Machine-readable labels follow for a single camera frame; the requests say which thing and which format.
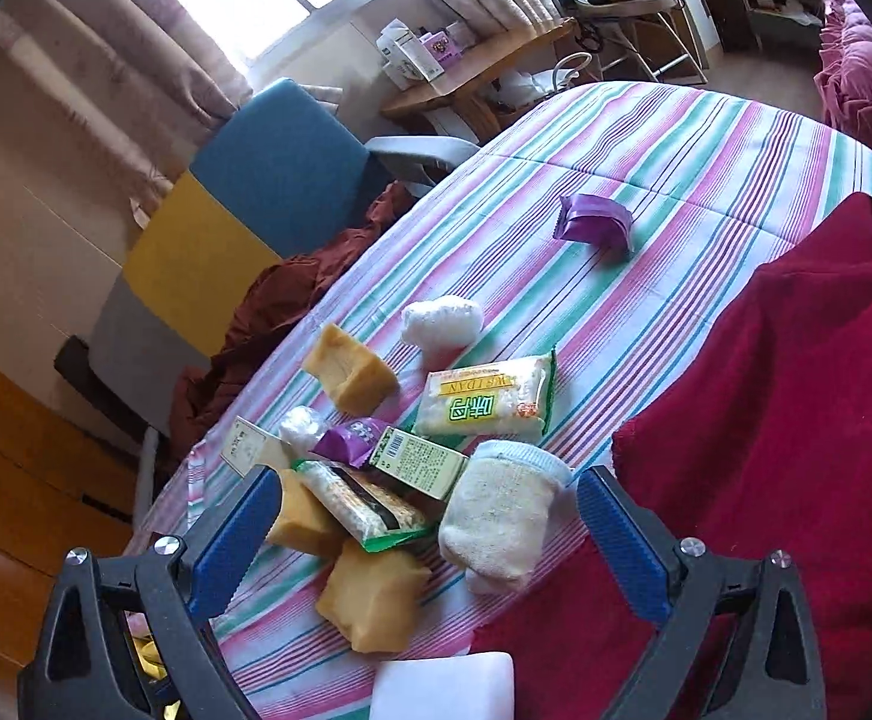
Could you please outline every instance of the metal screw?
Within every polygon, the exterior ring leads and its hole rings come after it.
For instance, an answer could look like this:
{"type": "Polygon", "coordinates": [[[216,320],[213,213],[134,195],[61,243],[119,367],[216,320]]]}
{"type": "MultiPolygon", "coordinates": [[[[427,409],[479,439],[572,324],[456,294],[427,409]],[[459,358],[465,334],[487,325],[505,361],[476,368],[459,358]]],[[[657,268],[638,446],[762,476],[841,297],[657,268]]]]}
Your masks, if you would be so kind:
{"type": "Polygon", "coordinates": [[[161,536],[156,539],[153,549],[157,555],[172,555],[180,548],[180,539],[175,536],[161,536]]]}
{"type": "Polygon", "coordinates": [[[73,547],[67,552],[67,565],[80,565],[87,557],[89,557],[89,550],[86,547],[73,547]]]}
{"type": "Polygon", "coordinates": [[[706,554],[706,544],[703,544],[702,538],[687,536],[679,542],[679,552],[689,557],[702,557],[706,554]]]}
{"type": "Polygon", "coordinates": [[[772,562],[772,565],[775,565],[778,568],[788,568],[790,565],[793,565],[792,556],[785,550],[781,549],[773,552],[773,554],[769,556],[769,560],[772,562]]]}

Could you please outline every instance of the floor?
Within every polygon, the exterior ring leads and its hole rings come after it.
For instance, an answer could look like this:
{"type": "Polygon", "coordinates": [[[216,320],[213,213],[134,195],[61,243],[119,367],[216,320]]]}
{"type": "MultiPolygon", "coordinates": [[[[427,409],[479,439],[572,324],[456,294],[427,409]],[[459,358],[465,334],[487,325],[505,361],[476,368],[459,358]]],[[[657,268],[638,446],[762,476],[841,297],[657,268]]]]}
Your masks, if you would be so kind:
{"type": "Polygon", "coordinates": [[[703,89],[759,100],[821,122],[823,105],[813,83],[820,69],[818,53],[778,47],[764,53],[727,53],[713,57],[711,65],[703,89]]]}
{"type": "Polygon", "coordinates": [[[0,372],[0,720],[16,717],[63,555],[118,555],[136,474],[0,372]]]}

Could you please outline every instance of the wooden desk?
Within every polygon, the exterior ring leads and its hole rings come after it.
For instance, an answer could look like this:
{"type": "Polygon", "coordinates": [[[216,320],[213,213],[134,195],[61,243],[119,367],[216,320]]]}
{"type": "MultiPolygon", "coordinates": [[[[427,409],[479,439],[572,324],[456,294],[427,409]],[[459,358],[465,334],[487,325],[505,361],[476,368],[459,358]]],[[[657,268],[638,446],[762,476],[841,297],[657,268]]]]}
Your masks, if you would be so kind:
{"type": "Polygon", "coordinates": [[[562,19],[495,35],[469,49],[434,81],[396,95],[380,108],[380,114],[397,122],[423,111],[451,107],[476,133],[479,141],[486,143],[501,132],[501,127],[492,109],[476,91],[498,79],[525,52],[569,37],[575,26],[575,20],[562,19]]]}

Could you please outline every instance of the blue chair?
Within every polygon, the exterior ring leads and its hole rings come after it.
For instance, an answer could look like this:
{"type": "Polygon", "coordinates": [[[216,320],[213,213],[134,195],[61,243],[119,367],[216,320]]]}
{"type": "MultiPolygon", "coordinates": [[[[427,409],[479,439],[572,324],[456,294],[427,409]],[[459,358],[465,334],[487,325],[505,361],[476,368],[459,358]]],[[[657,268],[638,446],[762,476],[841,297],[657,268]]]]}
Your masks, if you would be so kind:
{"type": "Polygon", "coordinates": [[[585,28],[589,26],[596,30],[598,38],[603,44],[611,43],[622,50],[622,55],[612,60],[608,65],[596,63],[600,79],[602,79],[603,71],[610,70],[627,59],[632,59],[646,76],[649,76],[650,81],[658,82],[663,73],[672,70],[682,62],[689,62],[699,76],[699,82],[708,83],[702,68],[663,15],[663,13],[678,7],[679,0],[626,0],[609,2],[605,5],[592,5],[587,0],[553,1],[557,2],[563,15],[572,16],[580,23],[584,34],[585,28]],[[635,20],[642,20],[642,23],[662,29],[676,44],[678,51],[676,58],[654,70],[646,58],[641,55],[636,45],[635,20]]]}
{"type": "Polygon", "coordinates": [[[420,196],[432,186],[426,167],[453,170],[478,151],[429,136],[364,146],[289,79],[200,149],[127,256],[89,342],[70,338],[57,355],[56,370],[143,442],[135,523],[152,503],[176,381],[188,365],[209,368],[260,271],[362,226],[394,177],[420,196]]]}

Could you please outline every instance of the yellow cushion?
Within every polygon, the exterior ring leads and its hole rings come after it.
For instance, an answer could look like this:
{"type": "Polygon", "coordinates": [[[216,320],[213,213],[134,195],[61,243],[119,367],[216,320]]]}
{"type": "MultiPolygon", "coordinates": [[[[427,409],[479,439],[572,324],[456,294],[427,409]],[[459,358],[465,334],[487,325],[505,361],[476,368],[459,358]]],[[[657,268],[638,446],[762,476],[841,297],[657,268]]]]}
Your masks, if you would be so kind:
{"type": "Polygon", "coordinates": [[[223,346],[233,309],[279,256],[188,170],[123,266],[146,307],[207,357],[223,346]]]}

